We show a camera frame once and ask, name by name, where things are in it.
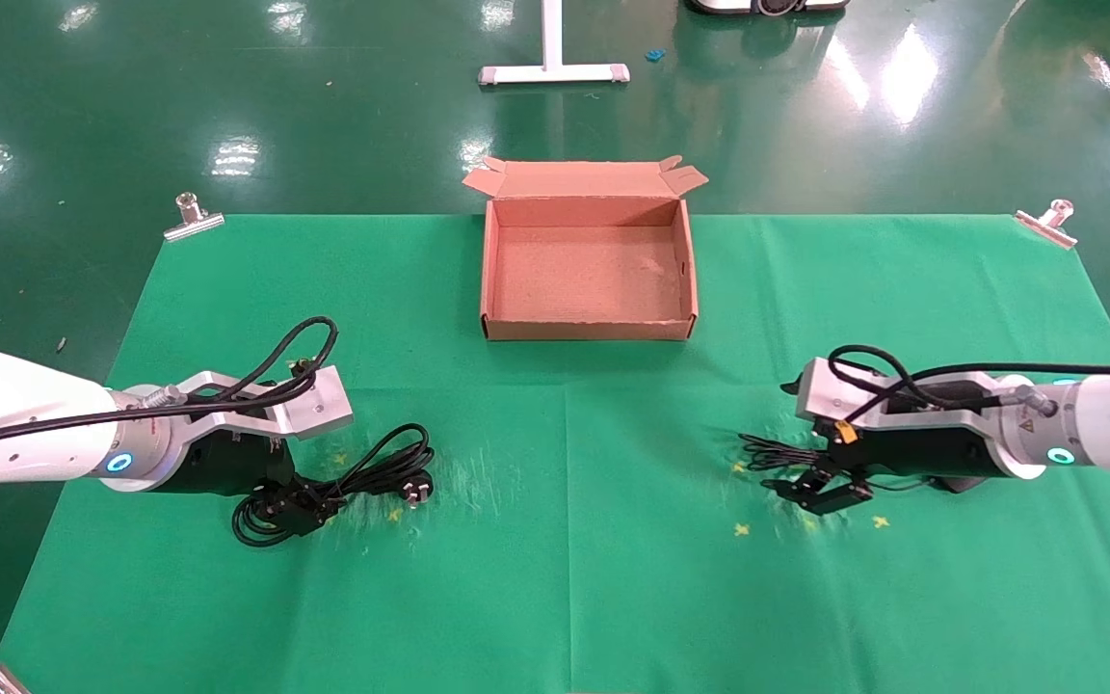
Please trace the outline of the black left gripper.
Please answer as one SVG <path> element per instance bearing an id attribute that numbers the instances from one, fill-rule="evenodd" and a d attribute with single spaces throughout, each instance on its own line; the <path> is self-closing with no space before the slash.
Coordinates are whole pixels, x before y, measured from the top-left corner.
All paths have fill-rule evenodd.
<path id="1" fill-rule="evenodd" d="M 259 505 L 259 521 L 280 535 L 301 537 L 321 530 L 327 509 L 345 506 L 339 480 L 296 477 L 289 444 L 258 434 L 213 431 L 191 443 L 168 479 L 171 494 L 233 497 L 260 487 L 285 487 L 285 497 L 261 500 Z"/>

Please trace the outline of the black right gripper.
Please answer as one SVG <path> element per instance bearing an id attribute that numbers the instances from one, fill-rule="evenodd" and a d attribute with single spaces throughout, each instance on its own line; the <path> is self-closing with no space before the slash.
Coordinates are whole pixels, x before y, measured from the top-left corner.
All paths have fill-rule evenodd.
<path id="1" fill-rule="evenodd" d="M 875 497 L 862 477 L 1009 477 L 986 441 L 969 429 L 858 429 L 858 437 L 827 449 L 808 449 L 805 477 L 770 479 L 763 487 L 815 517 L 826 517 Z M 830 487 L 833 479 L 847 480 Z"/>

